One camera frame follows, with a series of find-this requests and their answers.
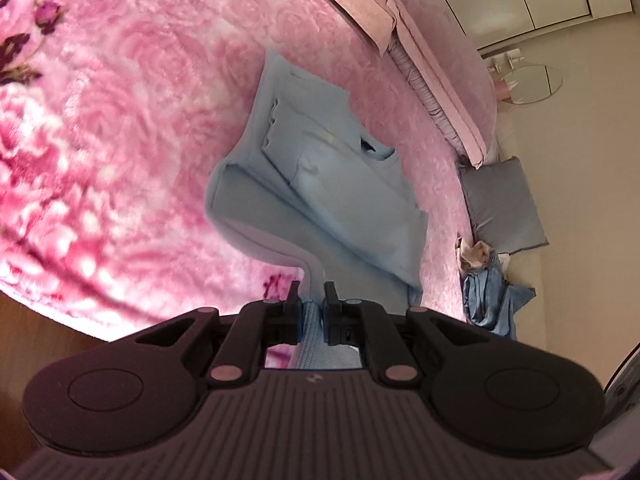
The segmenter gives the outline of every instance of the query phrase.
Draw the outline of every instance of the round pad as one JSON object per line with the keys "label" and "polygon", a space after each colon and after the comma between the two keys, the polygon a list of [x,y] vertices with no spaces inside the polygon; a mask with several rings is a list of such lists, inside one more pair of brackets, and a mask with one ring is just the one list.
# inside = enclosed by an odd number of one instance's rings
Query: round pad
{"label": "round pad", "polygon": [[527,458],[586,445],[604,407],[587,370],[508,340],[452,348],[431,403],[453,433],[475,446]]}
{"label": "round pad", "polygon": [[560,394],[558,383],[547,374],[526,368],[503,370],[487,379],[486,393],[491,400],[513,410],[542,410]]}
{"label": "round pad", "polygon": [[136,374],[107,368],[76,377],[69,386],[69,397],[80,408],[113,412],[136,402],[142,389],[142,380]]}
{"label": "round pad", "polygon": [[171,348],[111,343],[44,368],[28,384],[23,410],[50,446],[113,454],[154,442],[183,423],[198,396]]}

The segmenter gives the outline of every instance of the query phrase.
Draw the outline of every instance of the wall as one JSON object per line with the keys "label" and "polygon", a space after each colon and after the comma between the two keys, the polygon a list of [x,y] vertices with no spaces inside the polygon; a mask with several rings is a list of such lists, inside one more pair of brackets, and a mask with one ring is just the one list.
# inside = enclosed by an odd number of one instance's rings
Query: wall
{"label": "wall", "polygon": [[640,17],[594,20],[519,47],[564,75],[551,99],[509,112],[550,241],[546,348],[606,384],[640,341]]}

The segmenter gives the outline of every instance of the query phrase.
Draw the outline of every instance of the rose pattern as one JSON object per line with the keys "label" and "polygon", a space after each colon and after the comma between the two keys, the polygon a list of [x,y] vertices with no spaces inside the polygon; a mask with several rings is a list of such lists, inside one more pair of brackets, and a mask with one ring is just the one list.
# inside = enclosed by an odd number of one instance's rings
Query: rose pattern
{"label": "rose pattern", "polygon": [[[8,1],[0,30],[24,31],[18,12],[32,20],[34,1]],[[283,297],[301,272],[231,247],[202,204],[277,48],[350,91],[356,116],[397,147],[430,215],[423,304],[463,317],[454,247],[470,225],[455,156],[390,57],[329,0],[37,1],[66,13],[33,57],[44,76],[0,87],[4,292],[106,340]]]}
{"label": "rose pattern", "polygon": [[56,31],[56,25],[62,19],[64,12],[61,5],[47,0],[46,2],[36,4],[33,21],[43,36],[48,36]]}

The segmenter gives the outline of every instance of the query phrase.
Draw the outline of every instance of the textured black surface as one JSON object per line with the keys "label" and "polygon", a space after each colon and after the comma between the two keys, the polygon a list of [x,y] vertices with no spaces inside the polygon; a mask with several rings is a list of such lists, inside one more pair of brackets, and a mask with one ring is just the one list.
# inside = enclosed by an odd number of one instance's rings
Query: textured black surface
{"label": "textured black surface", "polygon": [[213,391],[188,426],[155,447],[112,458],[44,449],[14,475],[19,480],[575,480],[602,469],[586,450],[523,460],[475,449],[447,433],[415,392],[379,386],[366,370],[262,370],[248,386]]}
{"label": "textured black surface", "polygon": [[191,415],[217,325],[217,310],[195,310],[53,363],[26,387],[25,418],[59,449],[113,454],[146,446]]}
{"label": "textured black surface", "polygon": [[431,310],[409,310],[421,394],[455,434],[497,454],[535,458],[588,445],[604,409],[600,383],[580,365]]}

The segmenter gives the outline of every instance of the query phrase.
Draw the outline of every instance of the floor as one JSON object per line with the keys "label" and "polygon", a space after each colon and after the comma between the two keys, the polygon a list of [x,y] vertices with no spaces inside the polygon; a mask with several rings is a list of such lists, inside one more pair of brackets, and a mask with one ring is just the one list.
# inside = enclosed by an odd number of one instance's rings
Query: floor
{"label": "floor", "polygon": [[101,343],[0,294],[0,468],[11,470],[38,447],[20,408],[30,378]]}

